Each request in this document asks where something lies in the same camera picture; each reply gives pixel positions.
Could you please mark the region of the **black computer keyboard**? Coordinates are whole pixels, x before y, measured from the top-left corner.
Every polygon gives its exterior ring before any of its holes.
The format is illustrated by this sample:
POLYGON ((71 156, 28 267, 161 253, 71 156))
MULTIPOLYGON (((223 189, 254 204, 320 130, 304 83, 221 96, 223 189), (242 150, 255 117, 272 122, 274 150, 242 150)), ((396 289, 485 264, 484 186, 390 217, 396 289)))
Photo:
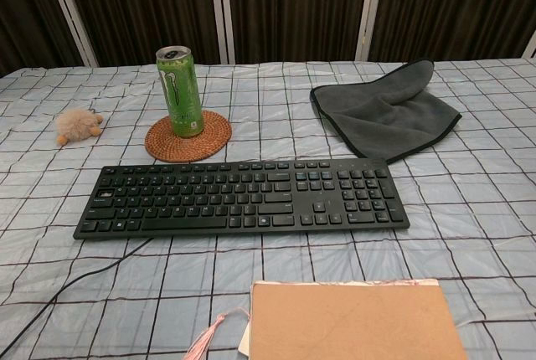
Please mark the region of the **black computer keyboard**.
POLYGON ((406 229, 381 159, 104 167, 75 239, 406 229))

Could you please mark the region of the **blue checked tablecloth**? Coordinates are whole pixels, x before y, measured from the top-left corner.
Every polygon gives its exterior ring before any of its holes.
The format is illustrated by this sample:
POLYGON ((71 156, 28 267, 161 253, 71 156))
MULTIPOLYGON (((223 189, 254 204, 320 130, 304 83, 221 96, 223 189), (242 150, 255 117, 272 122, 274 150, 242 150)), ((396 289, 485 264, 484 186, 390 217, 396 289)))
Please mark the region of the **blue checked tablecloth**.
MULTIPOLYGON (((461 119, 390 166, 407 230, 85 242, 101 168, 152 163, 155 67, 0 77, 0 359, 179 359, 255 280, 435 278, 469 358, 536 360, 536 58, 439 62, 428 89, 461 119), (101 134, 59 146, 75 108, 101 134)), ((246 322, 229 315, 208 359, 236 359, 246 322)))

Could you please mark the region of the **green energy drink can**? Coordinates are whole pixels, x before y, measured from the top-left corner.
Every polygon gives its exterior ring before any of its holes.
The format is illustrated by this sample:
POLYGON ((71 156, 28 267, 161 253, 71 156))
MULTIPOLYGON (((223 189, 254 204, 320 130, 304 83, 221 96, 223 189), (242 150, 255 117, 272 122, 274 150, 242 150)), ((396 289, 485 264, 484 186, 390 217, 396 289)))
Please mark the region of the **green energy drink can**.
POLYGON ((190 48, 160 48, 156 64, 173 132, 181 138, 197 136, 204 130, 204 117, 190 48))

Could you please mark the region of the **round woven rattan coaster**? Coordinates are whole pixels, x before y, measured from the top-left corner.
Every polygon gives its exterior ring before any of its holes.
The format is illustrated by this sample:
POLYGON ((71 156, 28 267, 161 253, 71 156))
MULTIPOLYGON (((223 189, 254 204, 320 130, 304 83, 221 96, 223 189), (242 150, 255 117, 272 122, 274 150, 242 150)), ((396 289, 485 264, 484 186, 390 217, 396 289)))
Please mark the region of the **round woven rattan coaster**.
POLYGON ((146 151, 161 162, 196 162, 213 156, 232 136, 229 121, 214 111, 202 111, 204 130, 197 136, 181 138, 172 129, 168 116, 151 126, 145 137, 146 151))

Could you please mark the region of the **grey microfibre cloth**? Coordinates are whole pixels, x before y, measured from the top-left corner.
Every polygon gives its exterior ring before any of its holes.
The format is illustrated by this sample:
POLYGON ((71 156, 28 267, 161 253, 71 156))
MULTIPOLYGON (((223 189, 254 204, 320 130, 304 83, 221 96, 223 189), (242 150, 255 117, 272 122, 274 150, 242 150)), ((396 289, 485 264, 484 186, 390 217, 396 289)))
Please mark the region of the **grey microfibre cloth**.
POLYGON ((358 157, 388 164, 441 141, 461 113, 426 90, 434 63, 418 59, 365 83, 322 85, 312 103, 358 157))

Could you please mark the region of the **brown kraft cover notebook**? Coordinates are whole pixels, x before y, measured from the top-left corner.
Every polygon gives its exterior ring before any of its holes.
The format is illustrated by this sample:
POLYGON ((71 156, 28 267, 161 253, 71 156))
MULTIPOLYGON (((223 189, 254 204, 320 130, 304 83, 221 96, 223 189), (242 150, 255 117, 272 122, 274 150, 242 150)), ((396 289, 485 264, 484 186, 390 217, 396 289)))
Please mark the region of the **brown kraft cover notebook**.
POLYGON ((435 279, 256 281, 248 360, 467 360, 435 279))

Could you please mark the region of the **pink tassel bookmark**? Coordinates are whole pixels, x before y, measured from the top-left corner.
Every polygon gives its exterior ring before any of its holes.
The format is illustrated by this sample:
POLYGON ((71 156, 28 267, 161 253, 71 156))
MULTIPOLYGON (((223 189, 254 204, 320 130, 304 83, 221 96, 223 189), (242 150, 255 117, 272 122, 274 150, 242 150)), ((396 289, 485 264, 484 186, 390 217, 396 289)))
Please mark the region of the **pink tassel bookmark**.
POLYGON ((250 313, 242 307, 236 307, 231 311, 217 315, 215 321, 193 341, 182 360, 202 360, 209 350, 209 346, 220 324, 223 323, 229 315, 235 313, 242 313, 247 319, 250 319, 250 313))

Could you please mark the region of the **fluffy beige plush toy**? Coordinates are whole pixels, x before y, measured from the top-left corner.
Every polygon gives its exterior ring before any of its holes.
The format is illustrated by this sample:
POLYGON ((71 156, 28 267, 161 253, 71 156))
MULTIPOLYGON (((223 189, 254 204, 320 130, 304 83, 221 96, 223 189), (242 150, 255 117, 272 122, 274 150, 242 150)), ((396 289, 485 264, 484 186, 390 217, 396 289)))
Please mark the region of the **fluffy beige plush toy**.
POLYGON ((64 146, 69 142, 83 141, 101 134, 100 125, 104 118, 94 111, 75 108, 63 112, 56 120, 58 133, 56 142, 64 146))

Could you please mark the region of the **dark folding screen white frame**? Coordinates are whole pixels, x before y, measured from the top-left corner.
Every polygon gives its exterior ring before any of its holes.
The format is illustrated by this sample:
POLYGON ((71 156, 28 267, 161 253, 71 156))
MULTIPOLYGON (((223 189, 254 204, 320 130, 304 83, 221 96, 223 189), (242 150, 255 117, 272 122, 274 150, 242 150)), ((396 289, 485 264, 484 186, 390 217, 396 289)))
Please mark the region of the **dark folding screen white frame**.
MULTIPOLYGON (((216 0, 74 0, 100 66, 151 64, 181 44, 217 64, 216 0)), ((349 60, 365 0, 229 0, 239 64, 349 60)), ((516 58, 536 32, 536 0, 379 0, 374 62, 516 58)), ((58 0, 0 0, 0 77, 83 62, 58 0)))

